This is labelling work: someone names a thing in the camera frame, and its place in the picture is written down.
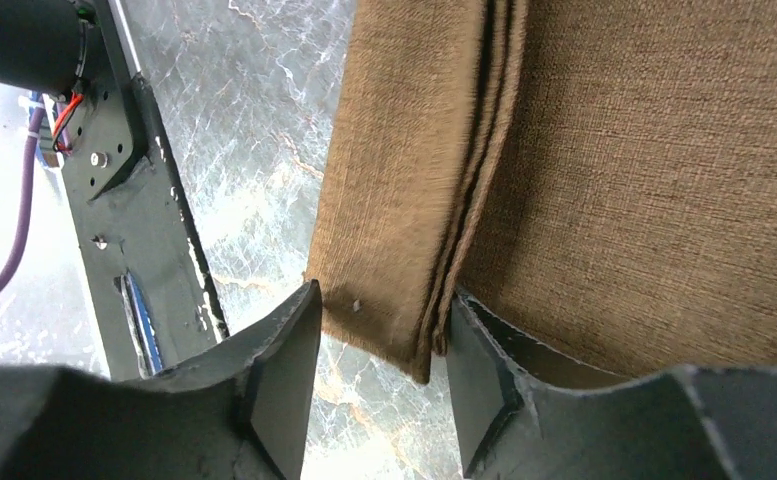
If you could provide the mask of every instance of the cloth fold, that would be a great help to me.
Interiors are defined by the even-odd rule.
[[[359,1],[306,274],[423,383],[457,282],[619,373],[777,363],[777,2]]]

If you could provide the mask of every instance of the marble table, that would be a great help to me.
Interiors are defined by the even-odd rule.
[[[299,286],[355,3],[125,0],[226,322]],[[461,478],[443,359],[416,385],[324,336],[303,478]]]

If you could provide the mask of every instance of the purple cable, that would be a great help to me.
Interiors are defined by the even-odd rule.
[[[20,191],[17,233],[14,236],[11,254],[0,272],[0,292],[17,272],[20,260],[23,259],[23,252],[26,250],[26,241],[29,238],[29,223],[32,220],[32,189],[35,180],[35,149],[38,146],[38,134],[43,116],[43,107],[36,107],[29,120],[29,136],[26,138],[26,147],[23,149],[23,188]]]

